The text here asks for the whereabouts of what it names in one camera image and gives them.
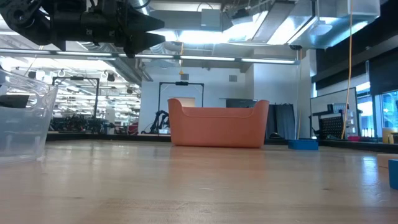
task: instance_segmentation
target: orange tub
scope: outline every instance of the orange tub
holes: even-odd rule
[[[264,144],[269,102],[254,108],[187,108],[169,99],[170,132],[176,146],[249,147]]]

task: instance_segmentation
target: black machine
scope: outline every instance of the black machine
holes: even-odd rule
[[[136,11],[128,0],[0,0],[7,25],[37,45],[53,44],[66,50],[66,41],[123,47],[130,58],[165,41],[147,31],[161,29],[164,22]]]
[[[141,134],[159,134],[159,130],[163,129],[164,126],[170,127],[169,113],[161,110],[161,111],[156,112],[155,121],[152,123],[149,133],[147,133],[145,131],[141,131]]]

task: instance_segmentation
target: transparent container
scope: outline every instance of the transparent container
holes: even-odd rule
[[[0,165],[42,156],[57,88],[0,70]]]

